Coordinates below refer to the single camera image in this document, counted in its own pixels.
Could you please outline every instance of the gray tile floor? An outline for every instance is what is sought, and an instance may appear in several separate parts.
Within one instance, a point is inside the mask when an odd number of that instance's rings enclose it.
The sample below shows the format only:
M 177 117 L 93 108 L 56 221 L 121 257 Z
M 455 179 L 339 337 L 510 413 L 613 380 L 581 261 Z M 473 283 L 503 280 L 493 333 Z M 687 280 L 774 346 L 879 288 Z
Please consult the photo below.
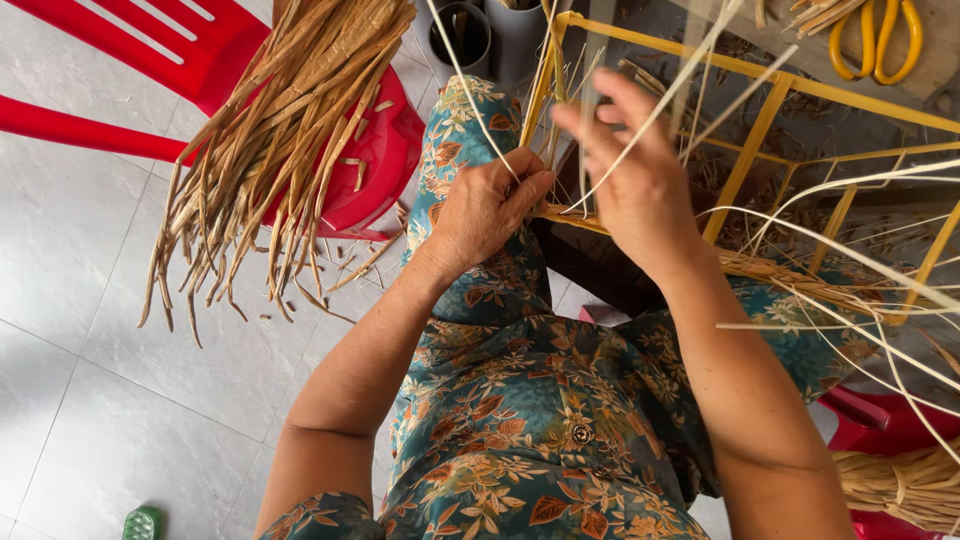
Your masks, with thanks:
M 270 0 L 241 4 L 270 16 Z M 425 119 L 439 85 L 412 39 L 393 64 Z M 192 104 L 6 2 L 0 94 L 180 139 L 204 122 Z M 173 334 L 159 313 L 138 330 L 170 165 L 7 134 L 0 160 L 0 540 L 114 538 L 144 503 L 168 512 L 168 538 L 249 538 L 286 411 L 349 324 L 296 295 L 296 323 L 284 322 L 260 297 L 263 267 L 248 256 L 235 288 L 250 323 L 229 307 L 201 308 L 202 350 L 180 306 Z M 413 194 L 410 185 L 401 199 Z M 381 225 L 396 226 L 391 214 Z M 324 284 L 338 279 L 335 266 Z M 173 274 L 182 270 L 177 260 Z M 557 274 L 550 281 L 560 314 L 596 303 Z M 357 319 L 381 294 L 368 276 L 331 308 Z M 384 428 L 377 498 L 390 462 Z M 694 512 L 716 538 L 730 536 L 722 504 Z

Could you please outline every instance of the chair backrest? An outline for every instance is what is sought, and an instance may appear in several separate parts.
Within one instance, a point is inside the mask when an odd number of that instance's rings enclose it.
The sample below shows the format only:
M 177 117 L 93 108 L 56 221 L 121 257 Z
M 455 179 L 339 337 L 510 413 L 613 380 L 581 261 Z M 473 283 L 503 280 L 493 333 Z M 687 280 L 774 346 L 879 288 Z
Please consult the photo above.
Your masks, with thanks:
M 199 10 L 181 0 L 149 0 L 156 12 L 131 0 L 94 0 L 169 51 L 173 58 L 168 58 L 77 0 L 7 1 L 170 88 L 207 115 L 226 102 L 270 33 L 233 0 L 188 2 Z

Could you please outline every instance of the woman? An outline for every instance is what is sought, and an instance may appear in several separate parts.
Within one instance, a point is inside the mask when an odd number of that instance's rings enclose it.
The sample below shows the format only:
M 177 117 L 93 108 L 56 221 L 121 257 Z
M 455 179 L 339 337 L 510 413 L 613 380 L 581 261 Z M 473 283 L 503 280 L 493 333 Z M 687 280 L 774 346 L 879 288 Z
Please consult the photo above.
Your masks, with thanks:
M 607 70 L 593 82 L 614 101 L 598 120 L 581 123 L 572 106 L 552 116 L 586 142 L 597 179 L 654 102 Z M 788 374 L 758 333 L 717 329 L 750 322 L 741 305 L 776 319 L 769 306 L 787 296 L 731 289 L 698 234 L 662 128 L 640 140 L 596 203 L 670 313 L 601 328 L 552 313 L 523 219 L 553 174 L 516 148 L 516 100 L 468 84 L 497 145 L 514 148 L 506 160 L 520 183 L 451 79 L 424 135 L 408 262 L 300 392 L 256 534 L 706 538 L 685 511 L 705 492 L 723 494 L 737 538 L 854 538 L 830 454 L 797 394 L 799 385 L 815 397 L 843 371 L 805 334 L 773 338 Z M 395 398 L 396 461 L 374 514 L 373 440 Z

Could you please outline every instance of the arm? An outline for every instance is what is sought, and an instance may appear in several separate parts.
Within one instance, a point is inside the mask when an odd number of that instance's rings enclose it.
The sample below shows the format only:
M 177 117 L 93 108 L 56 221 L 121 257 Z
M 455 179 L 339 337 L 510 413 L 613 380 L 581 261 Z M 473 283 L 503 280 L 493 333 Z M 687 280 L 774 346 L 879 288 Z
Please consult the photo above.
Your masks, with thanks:
M 506 197 L 513 180 L 500 161 L 464 169 L 433 233 L 314 370 L 277 442 L 254 537 L 323 492 L 351 493 L 373 508 L 373 440 L 430 311 L 461 274 L 503 246 L 553 182 L 529 148 L 514 150 L 507 160 L 521 178 L 529 175 L 515 193 Z
M 553 117 L 586 141 L 587 168 L 599 179 L 654 102 L 608 70 L 598 70 L 593 83 L 614 100 L 598 109 L 600 121 L 581 125 L 569 106 L 554 108 Z M 628 130 L 612 133 L 605 123 Z M 613 240 L 670 307 L 734 537 L 851 539 L 839 475 L 793 381 L 757 332 L 716 328 L 749 320 L 697 231 L 686 184 L 655 124 L 595 195 Z

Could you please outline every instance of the woven straw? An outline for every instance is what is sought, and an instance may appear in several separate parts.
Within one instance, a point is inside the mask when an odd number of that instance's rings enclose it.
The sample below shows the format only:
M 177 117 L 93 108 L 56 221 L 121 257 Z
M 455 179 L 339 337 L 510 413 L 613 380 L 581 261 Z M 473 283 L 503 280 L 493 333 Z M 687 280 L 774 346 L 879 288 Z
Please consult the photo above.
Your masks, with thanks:
M 960 450 L 960 438 L 950 442 Z M 960 520 L 960 465 L 940 446 L 894 457 L 837 452 L 847 507 L 886 512 L 924 530 L 951 534 Z

